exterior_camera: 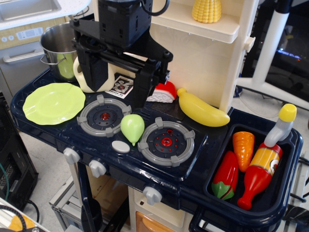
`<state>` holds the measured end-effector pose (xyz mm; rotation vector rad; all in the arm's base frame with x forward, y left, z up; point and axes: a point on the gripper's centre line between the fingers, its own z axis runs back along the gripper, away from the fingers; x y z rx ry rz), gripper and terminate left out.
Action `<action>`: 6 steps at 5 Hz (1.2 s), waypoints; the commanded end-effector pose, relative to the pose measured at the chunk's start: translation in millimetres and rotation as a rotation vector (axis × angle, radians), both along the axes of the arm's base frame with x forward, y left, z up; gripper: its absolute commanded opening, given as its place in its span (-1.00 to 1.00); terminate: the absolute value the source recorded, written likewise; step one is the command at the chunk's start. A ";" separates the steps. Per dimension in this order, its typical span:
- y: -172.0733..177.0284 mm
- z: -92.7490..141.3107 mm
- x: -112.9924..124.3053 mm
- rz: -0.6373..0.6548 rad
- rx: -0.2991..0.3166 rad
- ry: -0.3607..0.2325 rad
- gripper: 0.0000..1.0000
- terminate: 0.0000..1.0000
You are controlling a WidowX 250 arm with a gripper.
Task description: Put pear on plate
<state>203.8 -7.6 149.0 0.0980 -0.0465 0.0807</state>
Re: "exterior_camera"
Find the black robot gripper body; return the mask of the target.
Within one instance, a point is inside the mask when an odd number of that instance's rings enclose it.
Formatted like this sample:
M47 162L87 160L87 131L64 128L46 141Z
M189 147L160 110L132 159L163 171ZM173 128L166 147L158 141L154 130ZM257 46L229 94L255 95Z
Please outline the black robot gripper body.
M102 60L133 73L145 63L156 63L159 83L169 79L168 64L173 54L158 44L150 35L153 16L163 14L169 1L161 10L153 11L151 0L100 0L98 21L74 19L73 47L98 53Z

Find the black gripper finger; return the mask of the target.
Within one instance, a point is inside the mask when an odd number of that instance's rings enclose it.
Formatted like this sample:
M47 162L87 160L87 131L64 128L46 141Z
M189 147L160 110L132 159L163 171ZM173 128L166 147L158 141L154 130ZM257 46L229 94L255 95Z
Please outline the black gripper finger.
M98 53L77 48L78 61L86 84L92 91L98 91L108 80L108 63Z
M134 79L134 108L143 108L150 94L159 83L159 76L156 74L156 63L145 63Z

